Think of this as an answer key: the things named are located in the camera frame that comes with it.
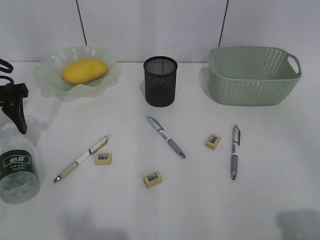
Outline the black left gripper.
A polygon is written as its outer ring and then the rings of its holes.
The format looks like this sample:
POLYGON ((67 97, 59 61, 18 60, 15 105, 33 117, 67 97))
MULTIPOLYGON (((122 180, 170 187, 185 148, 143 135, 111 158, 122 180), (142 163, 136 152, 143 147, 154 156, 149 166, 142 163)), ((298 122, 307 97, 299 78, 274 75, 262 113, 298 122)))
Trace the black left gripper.
POLYGON ((23 99, 29 90, 25 83, 2 85, 0 87, 0 106, 2 111, 12 120, 21 134, 27 133, 23 99))

